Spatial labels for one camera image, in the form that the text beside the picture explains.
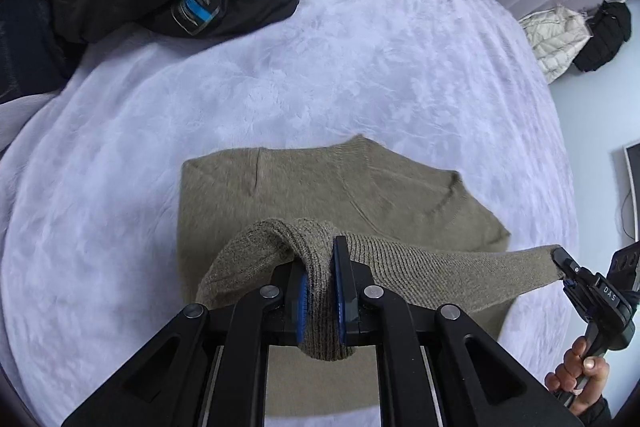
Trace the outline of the person's right hand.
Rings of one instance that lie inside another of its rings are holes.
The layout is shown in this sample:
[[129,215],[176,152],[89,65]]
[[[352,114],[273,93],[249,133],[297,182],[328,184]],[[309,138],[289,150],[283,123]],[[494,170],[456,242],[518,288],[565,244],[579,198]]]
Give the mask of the person's right hand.
[[602,357],[587,357],[587,339],[578,337],[564,353],[563,362],[544,377],[549,391],[571,392],[575,399],[570,411],[579,416],[602,398],[610,375],[610,365]]

